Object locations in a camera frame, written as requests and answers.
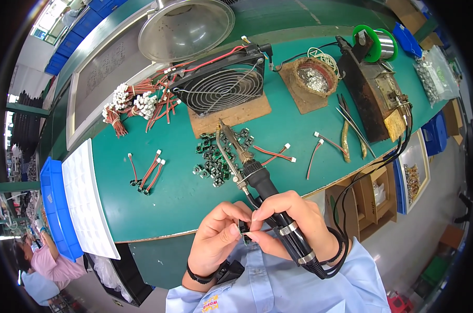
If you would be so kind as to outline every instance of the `plastic bag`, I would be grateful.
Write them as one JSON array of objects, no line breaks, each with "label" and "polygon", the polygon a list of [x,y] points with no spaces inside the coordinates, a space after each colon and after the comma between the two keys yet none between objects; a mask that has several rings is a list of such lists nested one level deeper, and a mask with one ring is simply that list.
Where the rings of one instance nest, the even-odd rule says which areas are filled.
[{"label": "plastic bag", "polygon": [[114,291],[120,291],[123,299],[127,300],[128,303],[132,302],[132,297],[123,286],[118,274],[116,274],[111,261],[107,257],[94,254],[89,255],[94,261],[94,270],[97,272],[97,275],[99,275],[103,285],[113,289]]},{"label": "plastic bag", "polygon": [[421,79],[428,100],[433,104],[441,100],[450,100],[460,96],[459,86],[439,47],[433,46],[414,64]]},{"label": "plastic bag", "polygon": [[383,203],[384,200],[386,200],[386,191],[384,190],[384,183],[378,186],[377,183],[374,182],[372,187],[374,188],[374,197],[376,198],[376,206],[378,206],[379,204]]}]

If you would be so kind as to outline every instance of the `pink shirt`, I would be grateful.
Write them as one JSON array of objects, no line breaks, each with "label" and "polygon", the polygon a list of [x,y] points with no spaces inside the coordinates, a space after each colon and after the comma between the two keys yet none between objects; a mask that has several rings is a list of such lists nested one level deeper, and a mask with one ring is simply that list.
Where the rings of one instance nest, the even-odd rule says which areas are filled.
[{"label": "pink shirt", "polygon": [[52,281],[63,281],[77,279],[87,273],[83,266],[83,257],[77,258],[76,263],[71,262],[62,255],[54,261],[50,254],[49,246],[44,245],[35,252],[31,259],[31,267]]}]

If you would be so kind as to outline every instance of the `white plastic tray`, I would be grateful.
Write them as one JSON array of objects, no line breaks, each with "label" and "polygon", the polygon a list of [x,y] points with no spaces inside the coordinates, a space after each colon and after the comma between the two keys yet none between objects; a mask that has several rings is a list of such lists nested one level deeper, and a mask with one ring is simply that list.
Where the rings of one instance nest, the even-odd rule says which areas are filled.
[{"label": "white plastic tray", "polygon": [[[407,202],[407,214],[412,210],[414,205],[417,203],[424,190],[428,186],[431,180],[431,173],[429,171],[429,160],[426,152],[426,144],[421,129],[419,128],[412,136],[410,136],[409,144],[403,153],[398,157],[400,162],[400,168],[402,170],[403,187],[405,193],[405,200]],[[405,167],[407,164],[409,167],[417,165],[417,171],[419,173],[419,181],[421,186],[417,193],[417,197],[412,204],[409,202],[409,193],[407,191],[407,179],[405,178]]]},{"label": "white plastic tray", "polygon": [[71,221],[82,250],[120,260],[95,182],[90,139],[63,162],[63,180]]}]

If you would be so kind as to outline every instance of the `shirt logo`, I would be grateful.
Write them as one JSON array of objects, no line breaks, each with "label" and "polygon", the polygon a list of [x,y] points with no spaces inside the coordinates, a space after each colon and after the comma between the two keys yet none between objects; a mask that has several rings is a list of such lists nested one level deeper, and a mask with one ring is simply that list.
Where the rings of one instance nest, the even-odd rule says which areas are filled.
[{"label": "shirt logo", "polygon": [[208,310],[219,309],[219,304],[217,303],[218,297],[219,295],[216,294],[215,296],[208,298],[208,300],[203,303],[202,312],[207,312]]}]

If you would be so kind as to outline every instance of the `floor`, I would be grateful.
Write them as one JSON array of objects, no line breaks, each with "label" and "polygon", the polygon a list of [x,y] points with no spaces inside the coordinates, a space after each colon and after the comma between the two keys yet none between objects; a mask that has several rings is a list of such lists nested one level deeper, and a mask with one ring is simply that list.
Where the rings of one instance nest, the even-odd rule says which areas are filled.
[{"label": "floor", "polygon": [[[431,164],[431,181],[409,215],[398,214],[365,240],[362,245],[376,260],[387,291],[405,292],[415,282],[440,236],[453,217],[464,211],[457,193],[464,186],[464,151],[449,138],[444,152]],[[164,312],[167,290],[155,289],[140,308],[116,305],[99,284],[94,273],[74,280],[67,287],[89,312]]]}]

